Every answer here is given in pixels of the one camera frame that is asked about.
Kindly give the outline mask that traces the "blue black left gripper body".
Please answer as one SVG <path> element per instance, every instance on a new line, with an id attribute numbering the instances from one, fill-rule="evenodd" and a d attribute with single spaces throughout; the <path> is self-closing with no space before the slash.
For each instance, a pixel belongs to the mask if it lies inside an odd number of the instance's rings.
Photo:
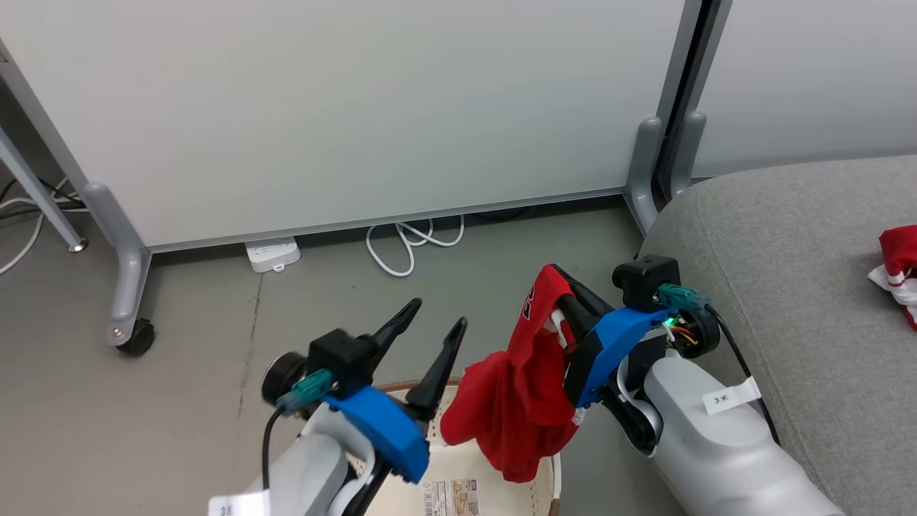
<path id="1" fill-rule="evenodd" d="M 363 386 L 347 398 L 327 394 L 323 402 L 337 409 L 392 464 L 393 472 L 419 483 L 429 466 L 426 435 L 386 393 Z"/>

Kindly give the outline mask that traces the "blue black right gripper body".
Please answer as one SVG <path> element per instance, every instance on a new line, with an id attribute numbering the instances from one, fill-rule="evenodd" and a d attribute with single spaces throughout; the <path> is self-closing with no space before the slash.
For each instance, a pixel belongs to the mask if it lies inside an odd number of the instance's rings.
<path id="1" fill-rule="evenodd" d="M 665 322 L 677 314 L 675 308 L 656 312 L 619 308 L 607 313 L 594 327 L 597 352 L 567 354 L 564 390 L 571 405 L 578 409 L 599 401 L 602 386 L 644 340 L 645 334 L 662 330 L 663 336 L 668 336 L 672 330 L 665 327 Z"/>

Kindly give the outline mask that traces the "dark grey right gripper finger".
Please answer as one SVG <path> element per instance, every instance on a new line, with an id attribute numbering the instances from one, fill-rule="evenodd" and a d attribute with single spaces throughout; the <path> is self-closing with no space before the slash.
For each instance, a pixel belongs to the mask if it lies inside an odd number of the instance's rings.
<path id="1" fill-rule="evenodd" d="M 565 353 L 596 353 L 597 297 L 594 294 L 565 295 L 559 299 L 559 308 L 565 317 L 567 340 Z"/>
<path id="2" fill-rule="evenodd" d="M 563 268 L 553 264 L 554 271 L 566 281 L 570 294 L 563 294 L 557 306 L 567 321 L 571 331 L 591 331 L 614 307 L 596 295 L 589 287 L 571 277 Z"/>

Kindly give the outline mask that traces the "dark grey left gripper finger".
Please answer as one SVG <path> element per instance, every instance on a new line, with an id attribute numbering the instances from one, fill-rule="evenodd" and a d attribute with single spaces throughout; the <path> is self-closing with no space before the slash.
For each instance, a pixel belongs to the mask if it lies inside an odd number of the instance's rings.
<path id="1" fill-rule="evenodd" d="M 435 417 L 444 395 L 446 385 L 461 349 L 467 331 L 468 320 L 460 317 L 445 339 L 438 356 L 430 365 L 421 381 L 413 386 L 404 398 L 406 413 L 413 421 L 428 424 Z"/>
<path id="2" fill-rule="evenodd" d="M 371 346 L 371 350 L 373 350 L 372 357 L 384 357 L 386 355 L 395 340 L 410 327 L 422 304 L 421 298 L 413 298 L 384 323 L 376 333 L 370 336 L 370 342 L 373 344 Z"/>

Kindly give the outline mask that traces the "red white garment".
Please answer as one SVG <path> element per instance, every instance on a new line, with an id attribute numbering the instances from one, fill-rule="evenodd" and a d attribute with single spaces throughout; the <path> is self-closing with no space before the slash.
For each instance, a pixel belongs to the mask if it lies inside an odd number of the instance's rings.
<path id="1" fill-rule="evenodd" d="M 917 331 L 917 224 L 888 229 L 878 241 L 883 264 L 868 279 L 891 294 Z"/>

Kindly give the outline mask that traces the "grey fabric sofa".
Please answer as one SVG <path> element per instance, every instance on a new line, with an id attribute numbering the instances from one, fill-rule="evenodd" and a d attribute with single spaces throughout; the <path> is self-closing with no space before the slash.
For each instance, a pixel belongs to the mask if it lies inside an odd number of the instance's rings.
<path id="1" fill-rule="evenodd" d="M 917 516 L 917 331 L 868 279 L 917 224 L 917 156 L 731 173 L 656 217 L 746 359 L 782 448 L 846 516 Z"/>

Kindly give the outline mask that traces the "white woven-rim laundry basket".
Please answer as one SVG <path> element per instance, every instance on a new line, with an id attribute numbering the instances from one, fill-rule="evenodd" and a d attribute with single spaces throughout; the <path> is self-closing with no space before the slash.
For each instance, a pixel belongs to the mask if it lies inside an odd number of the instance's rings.
<path id="1" fill-rule="evenodd" d="M 456 395 L 459 378 L 450 378 L 436 417 L 427 428 L 430 463 L 418 484 L 391 474 L 381 485 L 364 516 L 423 516 L 425 481 L 473 478 L 477 480 L 481 516 L 559 516 L 562 486 L 560 456 L 542 458 L 536 477 L 524 483 L 508 482 L 495 470 L 475 441 L 449 446 L 442 439 L 440 419 Z"/>

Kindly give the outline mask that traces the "barcode label sticker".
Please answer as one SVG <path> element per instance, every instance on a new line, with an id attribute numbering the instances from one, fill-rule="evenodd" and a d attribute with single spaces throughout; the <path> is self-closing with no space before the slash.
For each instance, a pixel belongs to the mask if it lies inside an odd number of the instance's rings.
<path id="1" fill-rule="evenodd" d="M 477 480 L 425 481 L 421 486 L 423 516 L 481 516 Z"/>

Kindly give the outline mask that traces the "grey partition leg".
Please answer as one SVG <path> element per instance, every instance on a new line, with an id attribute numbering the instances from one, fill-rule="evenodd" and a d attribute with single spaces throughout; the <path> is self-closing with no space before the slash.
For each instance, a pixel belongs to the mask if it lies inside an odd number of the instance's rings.
<path id="1" fill-rule="evenodd" d="M 628 182 L 623 189 L 623 198 L 642 236 L 646 235 L 658 215 L 652 180 L 664 130 L 665 125 L 658 117 L 640 123 L 633 144 Z"/>
<path id="2" fill-rule="evenodd" d="M 106 342 L 117 348 L 131 337 L 135 320 L 142 319 L 138 313 L 151 255 L 107 186 L 86 183 L 81 197 L 117 255 L 117 284 L 106 333 Z"/>
<path id="3" fill-rule="evenodd" d="M 671 173 L 669 174 L 669 197 L 671 199 L 691 187 L 692 171 L 706 124 L 707 117 L 701 111 L 692 111 L 684 118 L 671 159 Z"/>

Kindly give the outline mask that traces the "white power strip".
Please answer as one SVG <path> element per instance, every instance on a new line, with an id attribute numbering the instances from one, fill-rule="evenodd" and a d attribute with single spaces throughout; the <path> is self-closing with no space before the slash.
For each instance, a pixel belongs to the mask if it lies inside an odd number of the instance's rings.
<path id="1" fill-rule="evenodd" d="M 246 254 L 255 273 L 281 273 L 290 264 L 301 259 L 300 248 L 294 237 L 260 239 L 246 242 Z"/>

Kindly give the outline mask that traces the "wide white partition panel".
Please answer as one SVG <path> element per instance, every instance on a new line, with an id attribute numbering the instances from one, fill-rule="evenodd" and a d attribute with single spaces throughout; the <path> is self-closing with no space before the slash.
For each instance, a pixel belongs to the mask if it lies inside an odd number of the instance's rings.
<path id="1" fill-rule="evenodd" d="M 0 0 L 0 44 L 164 252 L 621 193 L 699 4 Z"/>

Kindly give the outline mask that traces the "black caster wheel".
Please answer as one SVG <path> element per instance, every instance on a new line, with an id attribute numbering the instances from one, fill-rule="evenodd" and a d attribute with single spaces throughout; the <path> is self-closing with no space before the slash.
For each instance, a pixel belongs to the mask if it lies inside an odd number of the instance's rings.
<path id="1" fill-rule="evenodd" d="M 150 320 L 137 319 L 131 337 L 118 345 L 117 350 L 127 357 L 140 357 L 151 349 L 155 339 L 156 330 Z"/>

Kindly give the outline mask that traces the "grey metal stand leg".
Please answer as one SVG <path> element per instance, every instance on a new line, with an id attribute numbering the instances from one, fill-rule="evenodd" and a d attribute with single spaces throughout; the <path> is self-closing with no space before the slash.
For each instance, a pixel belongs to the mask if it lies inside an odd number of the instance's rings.
<path id="1" fill-rule="evenodd" d="M 10 170 L 13 177 L 19 181 L 19 185 L 25 189 L 37 208 L 58 231 L 60 237 L 64 239 L 69 246 L 69 252 L 76 254 L 81 252 L 88 245 L 88 240 L 80 237 L 69 220 L 65 218 L 63 211 L 58 207 L 58 203 L 50 196 L 45 186 L 39 182 L 39 177 L 33 173 L 32 168 L 25 161 L 19 150 L 14 147 L 12 140 L 7 136 L 6 131 L 0 127 L 0 161 Z"/>

